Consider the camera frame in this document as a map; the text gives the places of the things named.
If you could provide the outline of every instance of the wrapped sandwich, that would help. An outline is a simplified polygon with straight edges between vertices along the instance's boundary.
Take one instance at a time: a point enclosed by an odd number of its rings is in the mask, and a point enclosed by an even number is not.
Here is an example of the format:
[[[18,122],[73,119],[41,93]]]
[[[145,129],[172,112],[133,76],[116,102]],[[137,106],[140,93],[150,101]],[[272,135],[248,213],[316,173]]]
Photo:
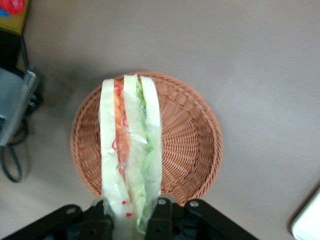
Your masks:
[[[119,238],[144,234],[162,179],[162,125],[150,77],[125,75],[102,83],[100,108],[102,195]]]

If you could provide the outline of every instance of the red object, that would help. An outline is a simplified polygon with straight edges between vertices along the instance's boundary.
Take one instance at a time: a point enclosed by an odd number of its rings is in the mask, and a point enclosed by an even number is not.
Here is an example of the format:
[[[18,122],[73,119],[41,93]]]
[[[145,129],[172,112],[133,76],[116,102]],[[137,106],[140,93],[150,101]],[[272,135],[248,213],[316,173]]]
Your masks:
[[[11,15],[21,14],[25,6],[25,0],[0,0],[0,8]]]

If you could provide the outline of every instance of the plastic wrap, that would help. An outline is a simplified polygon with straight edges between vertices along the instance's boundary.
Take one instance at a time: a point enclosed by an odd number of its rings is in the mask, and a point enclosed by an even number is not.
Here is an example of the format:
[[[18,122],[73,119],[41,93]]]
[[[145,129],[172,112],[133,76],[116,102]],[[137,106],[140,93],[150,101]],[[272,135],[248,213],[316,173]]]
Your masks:
[[[100,108],[101,176],[105,208],[119,238],[144,234],[162,179],[162,125],[150,77],[104,80]]]

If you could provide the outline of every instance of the brown basket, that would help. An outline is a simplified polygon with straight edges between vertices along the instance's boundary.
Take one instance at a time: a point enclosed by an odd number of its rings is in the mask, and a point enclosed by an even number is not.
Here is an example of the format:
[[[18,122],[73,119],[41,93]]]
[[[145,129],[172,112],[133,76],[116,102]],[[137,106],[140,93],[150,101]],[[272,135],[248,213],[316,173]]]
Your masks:
[[[137,74],[151,77],[158,93],[163,127],[161,193],[180,205],[203,197],[217,177],[223,153],[214,112],[198,92],[176,78],[150,71]],[[115,78],[123,79],[124,74]],[[101,85],[82,103],[71,133],[74,164],[96,197],[101,196],[100,94]]]

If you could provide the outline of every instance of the yellow box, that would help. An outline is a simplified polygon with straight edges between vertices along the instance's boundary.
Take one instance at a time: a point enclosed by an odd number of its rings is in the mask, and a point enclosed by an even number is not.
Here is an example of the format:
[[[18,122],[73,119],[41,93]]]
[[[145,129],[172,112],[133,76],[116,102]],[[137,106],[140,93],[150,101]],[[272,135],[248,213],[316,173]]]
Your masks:
[[[22,14],[11,17],[0,17],[0,29],[21,36],[24,30],[29,0],[25,0]]]

